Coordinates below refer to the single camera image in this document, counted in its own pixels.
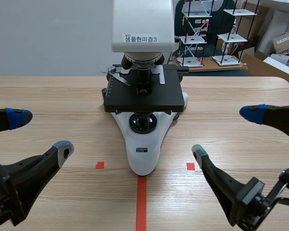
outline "cardboard box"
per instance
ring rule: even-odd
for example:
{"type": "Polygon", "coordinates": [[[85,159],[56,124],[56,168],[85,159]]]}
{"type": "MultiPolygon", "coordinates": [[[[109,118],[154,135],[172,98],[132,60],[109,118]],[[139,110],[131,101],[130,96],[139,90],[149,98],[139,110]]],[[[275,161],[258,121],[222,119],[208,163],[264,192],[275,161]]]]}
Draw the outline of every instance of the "cardboard box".
{"type": "MultiPolygon", "coordinates": [[[[246,10],[249,10],[251,12],[255,12],[257,5],[256,4],[252,4],[247,2],[246,3],[246,10]]],[[[264,7],[264,6],[258,6],[257,12],[256,12],[256,16],[255,16],[255,20],[253,22],[253,25],[251,27],[250,30],[250,25],[253,19],[253,16],[243,16],[242,20],[241,20],[241,24],[239,27],[239,31],[238,34],[244,38],[247,38],[247,35],[249,33],[250,30],[250,35],[249,35],[249,39],[254,39],[258,36],[259,30],[262,26],[262,24],[264,23],[265,17],[267,16],[268,12],[269,12],[269,8],[264,7]]],[[[240,22],[240,17],[236,17],[236,25],[238,26],[240,22]]]]}
{"type": "Polygon", "coordinates": [[[273,39],[273,45],[277,54],[289,54],[289,33],[273,39]]]}
{"type": "Polygon", "coordinates": [[[246,54],[242,62],[247,64],[248,69],[245,69],[246,76],[269,76],[280,77],[289,83],[289,74],[263,62],[269,55],[256,51],[255,56],[246,54]]]}

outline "wall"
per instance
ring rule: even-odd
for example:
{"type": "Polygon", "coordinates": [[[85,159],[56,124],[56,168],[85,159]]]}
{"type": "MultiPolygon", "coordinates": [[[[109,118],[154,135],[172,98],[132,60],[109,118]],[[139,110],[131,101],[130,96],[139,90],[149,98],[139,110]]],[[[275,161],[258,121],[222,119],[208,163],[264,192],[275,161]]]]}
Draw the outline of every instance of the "wall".
{"type": "Polygon", "coordinates": [[[111,25],[112,0],[0,0],[0,75],[101,75],[111,25]]]}

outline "red tape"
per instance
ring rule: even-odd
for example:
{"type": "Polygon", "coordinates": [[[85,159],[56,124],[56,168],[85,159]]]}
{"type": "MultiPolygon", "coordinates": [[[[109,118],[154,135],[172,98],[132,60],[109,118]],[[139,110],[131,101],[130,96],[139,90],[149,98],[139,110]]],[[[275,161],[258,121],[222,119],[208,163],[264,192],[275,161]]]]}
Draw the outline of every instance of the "red tape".
{"type": "Polygon", "coordinates": [[[105,162],[98,162],[97,165],[95,165],[95,169],[104,169],[105,162]]]}
{"type": "Polygon", "coordinates": [[[187,170],[195,171],[195,163],[186,163],[187,170]]]}
{"type": "Polygon", "coordinates": [[[146,231],[146,177],[138,177],[136,203],[136,229],[146,231]]]}

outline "microscope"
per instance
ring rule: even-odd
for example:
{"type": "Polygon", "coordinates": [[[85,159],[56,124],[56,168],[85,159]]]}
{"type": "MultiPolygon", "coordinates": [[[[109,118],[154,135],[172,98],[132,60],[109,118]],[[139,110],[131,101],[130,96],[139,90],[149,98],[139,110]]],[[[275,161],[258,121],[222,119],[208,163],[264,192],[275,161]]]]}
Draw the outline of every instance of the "microscope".
{"type": "Polygon", "coordinates": [[[150,174],[162,141],[188,103],[182,73],[188,67],[163,65],[163,52],[175,48],[172,0],[114,0],[112,51],[121,65],[107,71],[102,90],[105,111],[121,129],[131,169],[150,174]]]}

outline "microscope stage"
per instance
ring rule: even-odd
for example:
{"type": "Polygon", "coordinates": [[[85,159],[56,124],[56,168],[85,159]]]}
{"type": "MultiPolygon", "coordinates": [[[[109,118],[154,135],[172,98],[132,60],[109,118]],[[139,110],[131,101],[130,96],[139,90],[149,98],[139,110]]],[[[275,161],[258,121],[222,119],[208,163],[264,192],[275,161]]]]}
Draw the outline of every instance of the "microscope stage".
{"type": "Polygon", "coordinates": [[[159,83],[159,75],[151,74],[152,93],[146,96],[137,94],[137,70],[131,70],[125,78],[127,86],[110,77],[104,97],[106,112],[183,112],[184,98],[179,81],[178,70],[165,65],[165,84],[159,83]]]}

